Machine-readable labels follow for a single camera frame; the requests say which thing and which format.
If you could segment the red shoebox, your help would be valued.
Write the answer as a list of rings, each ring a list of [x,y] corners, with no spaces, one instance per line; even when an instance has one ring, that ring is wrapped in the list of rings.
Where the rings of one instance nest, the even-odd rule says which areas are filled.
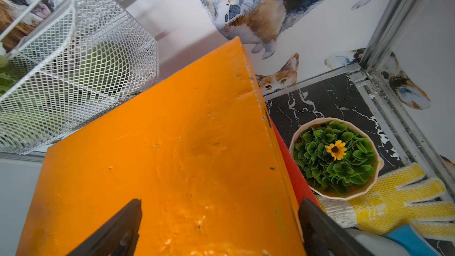
[[[310,189],[309,185],[307,184],[303,174],[300,171],[297,163],[291,156],[290,150],[287,148],[286,144],[284,143],[283,138],[279,134],[277,128],[275,127],[274,123],[272,123],[273,130],[275,132],[278,145],[280,147],[284,163],[286,166],[286,170],[293,187],[293,192],[295,194],[296,200],[300,205],[304,199],[308,199],[313,202],[316,207],[319,207],[318,201],[313,194],[313,191]]]

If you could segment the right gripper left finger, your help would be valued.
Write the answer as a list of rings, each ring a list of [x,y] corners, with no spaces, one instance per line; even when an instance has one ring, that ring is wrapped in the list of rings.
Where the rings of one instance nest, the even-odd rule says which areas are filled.
[[[132,256],[139,240],[142,202],[131,200],[72,250],[70,256]]]

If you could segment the orange shoebox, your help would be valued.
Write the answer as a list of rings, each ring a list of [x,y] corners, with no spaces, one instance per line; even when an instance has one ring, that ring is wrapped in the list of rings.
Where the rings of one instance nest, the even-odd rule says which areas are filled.
[[[239,39],[50,147],[17,254],[67,255],[122,210],[137,256],[305,255]]]

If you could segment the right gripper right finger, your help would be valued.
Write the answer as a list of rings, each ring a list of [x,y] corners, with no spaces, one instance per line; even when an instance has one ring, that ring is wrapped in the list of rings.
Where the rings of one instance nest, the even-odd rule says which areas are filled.
[[[298,217],[309,256],[370,256],[372,253],[336,224],[317,205],[303,199]]]

